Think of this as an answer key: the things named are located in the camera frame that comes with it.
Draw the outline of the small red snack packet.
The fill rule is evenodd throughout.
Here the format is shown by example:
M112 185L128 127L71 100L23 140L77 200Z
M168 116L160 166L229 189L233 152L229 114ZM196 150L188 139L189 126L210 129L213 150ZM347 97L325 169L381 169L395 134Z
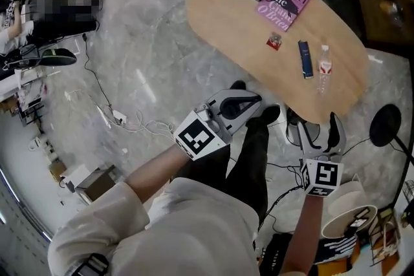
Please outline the small red snack packet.
M272 32L267 40L267 45L274 50L279 50L281 46L281 36L275 32Z

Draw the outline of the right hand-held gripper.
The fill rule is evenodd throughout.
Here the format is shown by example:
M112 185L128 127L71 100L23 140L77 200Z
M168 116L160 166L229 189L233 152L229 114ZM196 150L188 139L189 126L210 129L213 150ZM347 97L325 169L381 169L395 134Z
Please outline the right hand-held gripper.
M329 124L329 137L325 152L342 154L347 141L342 122L335 113L331 112ZM313 144L309 132L302 122L298 122L297 132L303 156L317 157L321 152L321 147ZM305 194L328 197L339 188L343 169L343 163L306 159L300 170Z

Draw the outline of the black floor fan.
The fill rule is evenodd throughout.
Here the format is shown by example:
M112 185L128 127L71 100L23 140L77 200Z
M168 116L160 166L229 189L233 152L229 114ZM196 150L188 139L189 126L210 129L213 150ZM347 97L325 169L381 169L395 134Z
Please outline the black floor fan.
M39 65L46 67L62 67L77 62L76 56L66 48L49 48L43 51Z

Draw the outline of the person's black trousers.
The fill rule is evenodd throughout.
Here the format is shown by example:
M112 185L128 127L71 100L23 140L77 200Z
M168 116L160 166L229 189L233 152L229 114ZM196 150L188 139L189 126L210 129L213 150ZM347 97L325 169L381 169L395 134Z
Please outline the person's black trousers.
M267 169L268 126L246 123L247 132L233 169L227 173L230 146L223 147L196 161L188 161L174 176L195 180L250 206L265 219L268 192L265 180Z

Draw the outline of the black waste bin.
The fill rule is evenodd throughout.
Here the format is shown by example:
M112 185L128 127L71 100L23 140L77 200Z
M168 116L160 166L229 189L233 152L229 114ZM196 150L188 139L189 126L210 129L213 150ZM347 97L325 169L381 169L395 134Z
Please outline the black waste bin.
M297 147L300 146L300 140L298 136L298 123L302 123L304 128L306 128L309 137L312 142L315 142L320 135L320 125L305 121L303 118L298 116L291 108L287 109L286 113L287 119L287 128L286 128L286 138L290 144Z

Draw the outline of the dark blue rectangular packet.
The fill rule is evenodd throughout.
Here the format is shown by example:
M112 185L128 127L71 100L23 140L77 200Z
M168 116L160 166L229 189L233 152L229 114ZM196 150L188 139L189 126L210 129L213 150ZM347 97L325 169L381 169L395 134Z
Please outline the dark blue rectangular packet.
M298 48L300 52L303 77L305 79L310 79L314 76L314 74L309 45L306 41L298 41Z

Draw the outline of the clear plastic water bottle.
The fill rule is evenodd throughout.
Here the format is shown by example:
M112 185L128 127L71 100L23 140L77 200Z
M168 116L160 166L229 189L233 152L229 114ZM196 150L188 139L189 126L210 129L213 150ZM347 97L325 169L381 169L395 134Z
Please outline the clear plastic water bottle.
M329 45L321 46L321 56L318 61L319 85L318 93L324 96L327 93L332 73L332 61Z

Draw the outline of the wooden coffee table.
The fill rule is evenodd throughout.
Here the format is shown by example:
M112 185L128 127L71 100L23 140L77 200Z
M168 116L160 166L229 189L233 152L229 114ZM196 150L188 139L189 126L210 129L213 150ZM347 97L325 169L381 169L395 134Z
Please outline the wooden coffee table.
M297 115L323 124L330 113L345 116L367 87L367 50L322 0L310 0L278 50L267 45L275 26L256 12L254 0L186 0L188 23L205 42L262 83ZM313 67L329 47L332 75L324 94L318 77L303 77L299 41L309 44Z

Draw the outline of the person's left forearm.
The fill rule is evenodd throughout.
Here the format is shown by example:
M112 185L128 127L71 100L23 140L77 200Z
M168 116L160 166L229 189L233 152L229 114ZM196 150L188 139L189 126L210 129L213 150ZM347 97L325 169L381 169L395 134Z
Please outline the person's left forearm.
M172 145L134 170L125 182L141 203L145 203L189 160L188 155L177 144Z

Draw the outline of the brown box stool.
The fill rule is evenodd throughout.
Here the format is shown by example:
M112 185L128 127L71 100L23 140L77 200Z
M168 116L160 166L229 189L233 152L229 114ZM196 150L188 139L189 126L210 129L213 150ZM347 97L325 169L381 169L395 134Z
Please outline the brown box stool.
M115 170L111 165L106 169L97 167L90 170L85 164L68 169L61 174L64 186L85 202L91 204L115 185L110 173Z

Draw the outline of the black striped orange bag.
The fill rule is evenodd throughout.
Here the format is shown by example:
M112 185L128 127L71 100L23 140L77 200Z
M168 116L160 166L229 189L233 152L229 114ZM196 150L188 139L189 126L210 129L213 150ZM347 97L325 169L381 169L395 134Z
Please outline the black striped orange bag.
M289 242L290 233L276 233L263 250L259 273L261 276L276 276L282 267ZM338 239L320 239L314 264L323 264L351 256L357 243L357 236Z

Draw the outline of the person's right forearm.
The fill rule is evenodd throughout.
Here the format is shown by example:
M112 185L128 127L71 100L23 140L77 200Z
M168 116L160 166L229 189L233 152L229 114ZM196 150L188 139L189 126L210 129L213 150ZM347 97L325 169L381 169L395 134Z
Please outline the person's right forearm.
M323 198L307 195L281 273L299 272L307 275L310 272L318 249L322 213Z

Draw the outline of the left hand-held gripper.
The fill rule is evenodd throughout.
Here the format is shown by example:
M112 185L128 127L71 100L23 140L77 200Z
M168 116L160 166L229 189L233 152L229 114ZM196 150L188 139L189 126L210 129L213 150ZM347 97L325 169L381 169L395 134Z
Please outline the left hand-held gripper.
M220 90L190 111L173 139L191 160L198 160L229 145L232 136L260 106L261 96L255 92Z

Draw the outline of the person's white shirt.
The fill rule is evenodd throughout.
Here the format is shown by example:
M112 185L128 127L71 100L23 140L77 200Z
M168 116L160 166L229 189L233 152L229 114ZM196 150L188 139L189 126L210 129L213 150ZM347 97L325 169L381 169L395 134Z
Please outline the person's white shirt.
M59 228L49 246L53 276L68 276L93 253L110 276L259 276L256 212L187 178L176 178L150 209L125 183Z

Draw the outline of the person's right black shoe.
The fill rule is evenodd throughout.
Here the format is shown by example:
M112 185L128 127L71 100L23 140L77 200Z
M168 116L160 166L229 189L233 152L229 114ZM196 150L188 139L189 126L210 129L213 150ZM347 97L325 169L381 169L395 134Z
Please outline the person's right black shoe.
M280 113L281 109L279 105L268 106L260 116L250 119L249 124L261 123L263 125L270 125L278 120Z

